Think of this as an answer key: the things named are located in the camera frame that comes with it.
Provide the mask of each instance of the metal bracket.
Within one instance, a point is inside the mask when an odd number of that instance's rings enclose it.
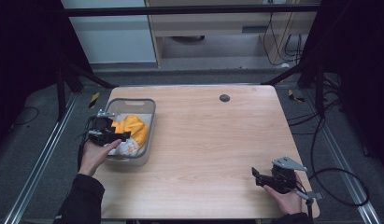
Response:
[[[276,166],[279,166],[284,169],[289,170],[300,170],[300,171],[307,171],[307,168],[299,163],[297,161],[294,161],[293,159],[289,158],[288,156],[273,160],[272,163]]]
[[[321,192],[316,193],[314,191],[309,191],[307,193],[307,196],[308,196],[308,198],[315,198],[317,200],[321,200],[321,199],[324,198],[324,196],[323,196],[323,194]]]
[[[108,118],[108,117],[115,117],[115,113],[108,113],[100,109],[98,111],[98,114],[96,115],[98,118]]]

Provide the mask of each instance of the person's arm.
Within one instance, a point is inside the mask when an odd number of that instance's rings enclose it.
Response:
[[[92,176],[98,166],[104,162],[107,153],[120,143],[121,140],[116,140],[106,147],[99,147],[91,141],[86,142],[80,170],[54,219],[54,224],[101,223],[101,202],[105,189]]]
[[[301,182],[297,173],[296,180]],[[308,215],[302,212],[302,198],[294,190],[286,194],[276,192],[270,186],[264,185],[263,188],[276,201],[283,217],[273,220],[272,224],[312,224]]]

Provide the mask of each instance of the wooden table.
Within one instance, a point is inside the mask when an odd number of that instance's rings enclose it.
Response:
[[[220,100],[222,94],[230,101]],[[148,162],[103,164],[102,218],[272,218],[276,202],[255,185],[251,167],[271,175],[271,161],[301,163],[271,86],[116,88],[110,99],[150,98],[156,122]],[[299,172],[307,190],[306,174]],[[319,208],[314,203],[317,217]]]

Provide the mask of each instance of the aluminum rail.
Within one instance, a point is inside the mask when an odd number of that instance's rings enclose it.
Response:
[[[70,115],[73,112],[77,99],[78,99],[78,94],[72,93],[63,119],[56,123],[49,137],[49,140],[47,141],[45,147],[43,148],[34,169],[32,170],[31,174],[28,177],[28,180],[23,186],[23,189],[19,194],[19,197],[11,207],[10,211],[7,213],[4,220],[5,224],[17,224],[20,222],[23,212],[25,211],[26,206],[31,200],[32,195],[34,194],[35,189],[37,187],[37,184],[39,183],[39,180],[43,175],[43,172],[45,171],[47,164],[49,163],[51,154],[54,151],[58,143],[58,140],[60,139],[60,136],[64,131],[64,127],[66,126],[66,123],[68,122]]]

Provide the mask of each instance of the small round object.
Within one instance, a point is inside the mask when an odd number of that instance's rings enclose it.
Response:
[[[222,94],[222,95],[219,97],[219,99],[220,99],[222,102],[226,103],[226,102],[229,102],[229,101],[230,101],[230,96],[227,95],[227,94]]]

